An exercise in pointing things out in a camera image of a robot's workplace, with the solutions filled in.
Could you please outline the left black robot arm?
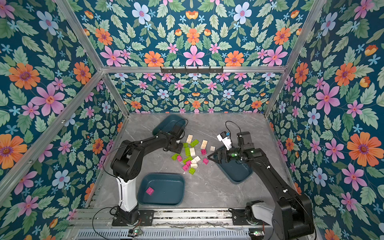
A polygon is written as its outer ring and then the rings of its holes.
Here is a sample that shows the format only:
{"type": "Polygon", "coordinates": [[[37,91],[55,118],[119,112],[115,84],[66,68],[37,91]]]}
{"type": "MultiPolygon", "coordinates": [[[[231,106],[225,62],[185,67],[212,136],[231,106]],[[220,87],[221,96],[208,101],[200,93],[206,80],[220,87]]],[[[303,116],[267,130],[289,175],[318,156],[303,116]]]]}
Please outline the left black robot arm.
{"type": "Polygon", "coordinates": [[[154,136],[140,141],[123,141],[114,159],[111,170],[117,179],[119,203],[117,215],[128,225],[139,220],[138,200],[136,197],[136,180],[144,157],[162,149],[165,152],[179,154],[183,144],[180,140],[185,134],[186,122],[175,124],[170,131],[160,129],[154,136]]]}

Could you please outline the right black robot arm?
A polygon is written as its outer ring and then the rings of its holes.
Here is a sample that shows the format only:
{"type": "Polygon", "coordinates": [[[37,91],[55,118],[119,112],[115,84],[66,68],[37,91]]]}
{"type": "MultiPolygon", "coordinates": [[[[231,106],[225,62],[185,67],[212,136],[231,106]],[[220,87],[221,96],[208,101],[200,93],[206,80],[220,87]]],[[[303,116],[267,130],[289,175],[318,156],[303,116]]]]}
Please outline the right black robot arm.
{"type": "Polygon", "coordinates": [[[283,180],[265,152],[255,148],[249,132],[237,133],[237,147],[233,146],[230,133],[222,132],[217,138],[224,145],[208,155],[208,159],[219,165],[246,164],[259,176],[275,202],[274,207],[263,201],[248,202],[244,210],[232,210],[232,213],[244,217],[249,224],[263,221],[272,226],[280,240],[295,240],[315,233],[311,200],[283,180]]]}

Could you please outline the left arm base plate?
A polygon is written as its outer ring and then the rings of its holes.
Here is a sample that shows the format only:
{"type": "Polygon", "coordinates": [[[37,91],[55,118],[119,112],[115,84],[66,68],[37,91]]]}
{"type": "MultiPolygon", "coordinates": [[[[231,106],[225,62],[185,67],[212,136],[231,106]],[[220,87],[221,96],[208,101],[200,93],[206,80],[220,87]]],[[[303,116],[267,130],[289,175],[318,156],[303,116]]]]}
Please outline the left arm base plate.
{"type": "Polygon", "coordinates": [[[113,227],[134,227],[134,226],[151,226],[154,220],[155,211],[153,210],[137,210],[125,212],[117,210],[112,222],[113,227]]]}

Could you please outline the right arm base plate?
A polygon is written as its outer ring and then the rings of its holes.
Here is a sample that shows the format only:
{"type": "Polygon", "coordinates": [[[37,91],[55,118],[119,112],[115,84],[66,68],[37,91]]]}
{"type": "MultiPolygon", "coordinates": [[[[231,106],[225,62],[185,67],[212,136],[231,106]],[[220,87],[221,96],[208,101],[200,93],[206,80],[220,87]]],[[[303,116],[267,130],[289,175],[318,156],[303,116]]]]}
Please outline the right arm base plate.
{"type": "Polygon", "coordinates": [[[248,218],[247,212],[245,209],[233,209],[229,208],[228,211],[232,214],[232,222],[234,226],[251,226],[255,222],[248,218]]]}

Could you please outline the green long lego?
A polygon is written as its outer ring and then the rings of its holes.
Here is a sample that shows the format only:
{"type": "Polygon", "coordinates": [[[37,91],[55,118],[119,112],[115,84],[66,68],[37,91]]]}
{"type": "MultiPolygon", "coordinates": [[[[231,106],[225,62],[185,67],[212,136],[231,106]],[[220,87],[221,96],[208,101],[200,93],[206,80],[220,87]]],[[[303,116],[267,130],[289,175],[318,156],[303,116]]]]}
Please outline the green long lego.
{"type": "Polygon", "coordinates": [[[194,147],[197,146],[199,143],[200,143],[200,142],[199,142],[198,140],[194,140],[194,141],[192,141],[192,142],[190,143],[190,146],[191,146],[192,148],[194,148],[194,147]]]}
{"type": "Polygon", "coordinates": [[[185,154],[186,154],[187,157],[191,156],[190,148],[188,148],[188,147],[185,148],[185,154]]]}

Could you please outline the green lego mid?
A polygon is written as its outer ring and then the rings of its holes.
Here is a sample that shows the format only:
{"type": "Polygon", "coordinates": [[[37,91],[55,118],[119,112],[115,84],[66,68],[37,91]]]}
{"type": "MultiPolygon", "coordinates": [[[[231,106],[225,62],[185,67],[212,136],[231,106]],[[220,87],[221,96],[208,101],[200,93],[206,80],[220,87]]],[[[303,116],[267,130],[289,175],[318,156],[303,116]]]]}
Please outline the green lego mid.
{"type": "Polygon", "coordinates": [[[171,157],[171,159],[174,160],[174,161],[176,161],[176,160],[178,159],[179,156],[180,156],[179,154],[174,154],[174,155],[171,157]]]}

